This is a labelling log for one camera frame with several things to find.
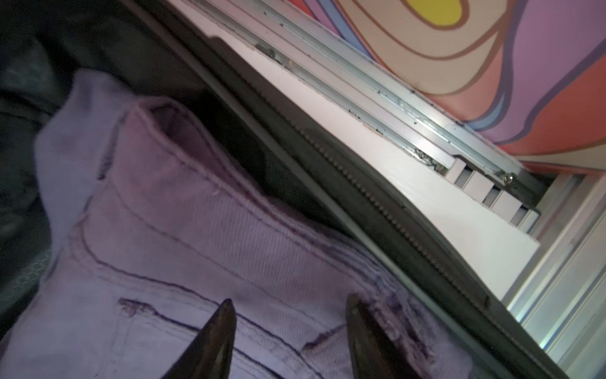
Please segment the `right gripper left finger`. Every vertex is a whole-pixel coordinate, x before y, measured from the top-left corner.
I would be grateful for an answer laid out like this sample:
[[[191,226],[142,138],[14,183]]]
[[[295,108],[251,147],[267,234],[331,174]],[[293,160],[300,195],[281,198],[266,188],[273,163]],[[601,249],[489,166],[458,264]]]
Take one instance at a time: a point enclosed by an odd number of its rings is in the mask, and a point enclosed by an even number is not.
[[[235,344],[237,315],[224,300],[163,379],[228,378]]]

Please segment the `black suitcase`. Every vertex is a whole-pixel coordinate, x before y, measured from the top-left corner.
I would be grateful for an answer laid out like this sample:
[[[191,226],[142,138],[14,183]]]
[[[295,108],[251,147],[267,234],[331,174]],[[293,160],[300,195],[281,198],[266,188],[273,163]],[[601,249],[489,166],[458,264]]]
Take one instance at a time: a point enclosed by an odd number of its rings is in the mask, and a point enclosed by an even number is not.
[[[166,1],[1,4],[1,355],[52,263],[35,143],[80,69],[186,107],[261,192],[366,249],[472,359],[468,378],[562,378],[443,235],[378,173]]]

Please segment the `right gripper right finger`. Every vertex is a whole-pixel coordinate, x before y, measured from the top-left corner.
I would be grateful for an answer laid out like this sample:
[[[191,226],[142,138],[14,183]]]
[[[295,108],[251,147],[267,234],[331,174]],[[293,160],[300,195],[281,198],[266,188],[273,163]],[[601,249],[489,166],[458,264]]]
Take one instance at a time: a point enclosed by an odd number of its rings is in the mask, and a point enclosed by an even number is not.
[[[420,378],[400,354],[360,297],[351,294],[346,307],[347,339],[354,378]]]

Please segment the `purple pants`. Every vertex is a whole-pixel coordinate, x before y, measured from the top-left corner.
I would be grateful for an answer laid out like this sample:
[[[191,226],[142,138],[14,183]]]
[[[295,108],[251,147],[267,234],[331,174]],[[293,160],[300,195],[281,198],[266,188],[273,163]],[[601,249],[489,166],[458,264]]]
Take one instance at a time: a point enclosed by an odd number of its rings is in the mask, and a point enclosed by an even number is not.
[[[347,296],[424,378],[470,356],[366,249],[265,196],[167,97],[75,73],[38,134],[52,263],[4,342],[4,378],[159,378],[218,306],[233,378],[349,378]]]

